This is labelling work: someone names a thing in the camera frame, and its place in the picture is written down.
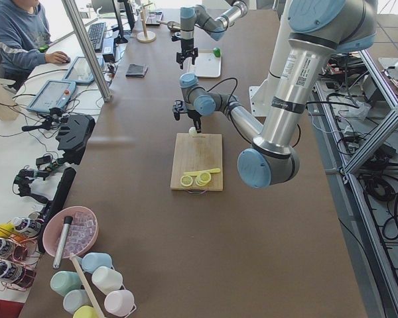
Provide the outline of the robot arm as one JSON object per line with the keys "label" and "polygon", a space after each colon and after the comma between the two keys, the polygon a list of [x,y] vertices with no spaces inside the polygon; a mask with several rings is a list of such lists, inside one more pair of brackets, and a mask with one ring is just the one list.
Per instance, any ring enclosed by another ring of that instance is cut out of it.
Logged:
{"label": "robot arm", "polygon": [[291,180],[300,166],[291,139],[318,74],[331,55],[373,44],[376,14],[376,1],[289,1],[283,15],[291,29],[290,51],[265,121],[258,121],[233,94],[206,91],[193,73],[179,79],[182,99],[172,107],[174,117],[186,114],[200,129],[201,117],[222,112],[251,145],[237,159],[245,184],[265,188]]}
{"label": "robot arm", "polygon": [[194,65],[198,57],[198,49],[194,44],[195,27],[204,30],[215,41],[219,41],[234,21],[244,17],[249,10],[249,1],[226,1],[226,3],[231,7],[215,19],[203,5],[180,8],[179,36],[173,36],[172,41],[180,41],[181,51],[176,53],[176,63],[181,70],[186,59],[192,58]]}

